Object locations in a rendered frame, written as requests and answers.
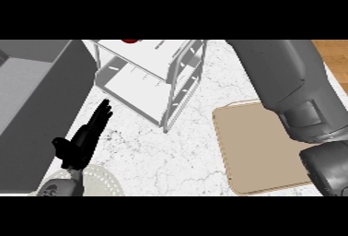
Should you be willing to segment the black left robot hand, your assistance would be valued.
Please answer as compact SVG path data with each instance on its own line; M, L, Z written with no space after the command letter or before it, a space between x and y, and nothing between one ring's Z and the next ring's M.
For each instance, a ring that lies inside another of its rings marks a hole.
M82 170L90 163L96 144L113 115L109 102L109 100L100 102L88 123L80 127L72 139L56 137L52 141L56 157L62 160L60 167L66 170Z

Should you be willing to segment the beige rectangular tray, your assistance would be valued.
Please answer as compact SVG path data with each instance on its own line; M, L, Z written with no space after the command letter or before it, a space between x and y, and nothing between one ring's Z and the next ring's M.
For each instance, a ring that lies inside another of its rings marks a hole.
M212 121L228 185L237 195L311 184L299 158L311 145L287 137L277 115L258 100L215 108Z

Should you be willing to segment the round pale perforated plate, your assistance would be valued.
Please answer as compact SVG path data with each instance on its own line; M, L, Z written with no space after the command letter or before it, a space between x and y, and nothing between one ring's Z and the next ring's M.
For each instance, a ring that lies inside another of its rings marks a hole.
M43 180L38 189L29 195L37 196L37 193L49 180L69 178L69 170L60 169ZM124 194L119 182L112 173L103 167L93 164L82 170L82 186L82 196L119 196Z

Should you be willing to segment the large grey appliance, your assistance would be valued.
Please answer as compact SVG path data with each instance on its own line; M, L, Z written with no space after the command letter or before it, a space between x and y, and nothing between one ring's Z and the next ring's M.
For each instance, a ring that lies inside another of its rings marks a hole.
M0 194L37 190L94 79L80 40L0 40Z

